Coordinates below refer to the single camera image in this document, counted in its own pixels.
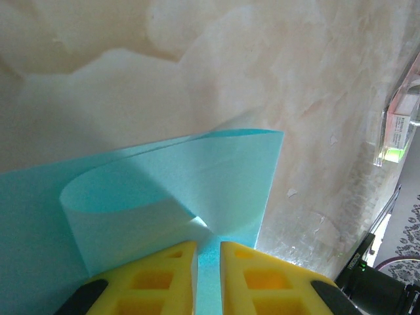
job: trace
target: light blue paper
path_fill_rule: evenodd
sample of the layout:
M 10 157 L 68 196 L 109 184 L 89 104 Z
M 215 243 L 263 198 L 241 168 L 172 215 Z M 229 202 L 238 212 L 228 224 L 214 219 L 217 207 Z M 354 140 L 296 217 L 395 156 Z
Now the light blue paper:
M 0 176 L 0 189 L 9 197 L 0 203 L 5 216 L 2 230 L 3 224 L 10 223 L 0 248 L 12 257 L 8 264 L 0 262 L 1 272 L 19 258 L 21 268 L 29 267 L 38 247 L 43 264 L 36 268 L 40 268 L 38 276 L 29 278 L 30 287 L 41 286 L 46 297 L 58 288 L 63 292 L 55 294 L 58 303 L 44 303 L 44 312 L 21 308 L 21 314 L 51 313 L 68 289 L 89 276 L 184 240 L 199 243 L 196 314 L 221 314 L 220 241 L 255 246 L 282 138 L 282 133 L 259 129 L 219 131 Z M 14 182 L 27 186 L 11 189 Z M 41 183 L 42 198 L 31 182 Z M 18 198 L 26 201 L 18 203 Z M 39 207 L 34 217 L 26 217 L 31 201 Z M 33 243 L 27 236 L 34 233 L 33 224 L 40 225 L 43 216 L 52 213 L 56 218 L 42 231 L 47 241 L 40 238 Z M 13 231 L 22 222 L 26 231 L 19 230 L 14 241 Z M 54 242 L 57 238 L 64 240 L 65 248 Z M 64 266 L 68 257 L 70 265 Z M 58 263 L 51 270 L 53 261 Z M 63 272 L 66 279 L 54 278 Z M 23 300 L 27 297 L 25 305 L 37 302 L 38 296 L 24 286 L 27 274 L 7 272 L 6 277 L 17 283 L 8 289 L 9 296 L 21 292 Z M 20 312 L 17 300 L 23 301 L 19 297 L 13 303 L 6 299 L 0 303 L 8 305 L 10 313 Z

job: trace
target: black rubber pad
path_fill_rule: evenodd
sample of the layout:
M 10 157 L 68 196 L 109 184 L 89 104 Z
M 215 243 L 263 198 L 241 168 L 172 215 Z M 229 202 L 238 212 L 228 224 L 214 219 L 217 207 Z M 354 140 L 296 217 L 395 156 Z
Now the black rubber pad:
M 82 285 L 54 315 L 86 315 L 107 286 L 104 279 Z
M 334 315 L 362 315 L 338 287 L 318 280 L 310 284 Z

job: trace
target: paper sheet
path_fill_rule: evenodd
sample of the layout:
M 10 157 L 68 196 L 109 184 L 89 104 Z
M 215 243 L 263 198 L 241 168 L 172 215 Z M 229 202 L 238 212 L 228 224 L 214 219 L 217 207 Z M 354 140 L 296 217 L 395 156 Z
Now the paper sheet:
M 0 176 L 7 197 L 1 249 L 9 257 L 0 270 L 13 283 L 1 291 L 18 296 L 0 301 L 6 314 L 51 313 L 89 276 L 184 240 L 199 243 L 196 314 L 221 314 L 220 241 L 255 245 L 282 138 L 274 131 L 218 131 Z M 29 204 L 36 206 L 25 215 Z M 11 274 L 15 261 L 20 269 Z M 22 273 L 33 261 L 42 264 Z M 54 303 L 34 311 L 35 287 Z

